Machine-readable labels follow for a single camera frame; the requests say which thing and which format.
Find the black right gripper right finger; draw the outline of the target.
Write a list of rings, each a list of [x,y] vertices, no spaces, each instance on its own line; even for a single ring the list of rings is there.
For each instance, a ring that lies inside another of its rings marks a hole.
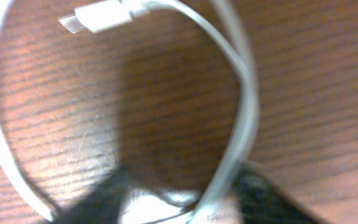
[[[239,211],[244,223],[317,224],[322,222],[322,219],[307,211],[268,180],[255,163],[241,164],[232,188],[239,199]]]

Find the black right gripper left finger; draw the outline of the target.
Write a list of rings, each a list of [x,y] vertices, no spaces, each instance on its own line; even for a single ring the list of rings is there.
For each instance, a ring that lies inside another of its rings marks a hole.
[[[65,210],[53,224],[113,224],[119,221],[121,202],[130,188],[125,167],[114,170],[85,198]]]

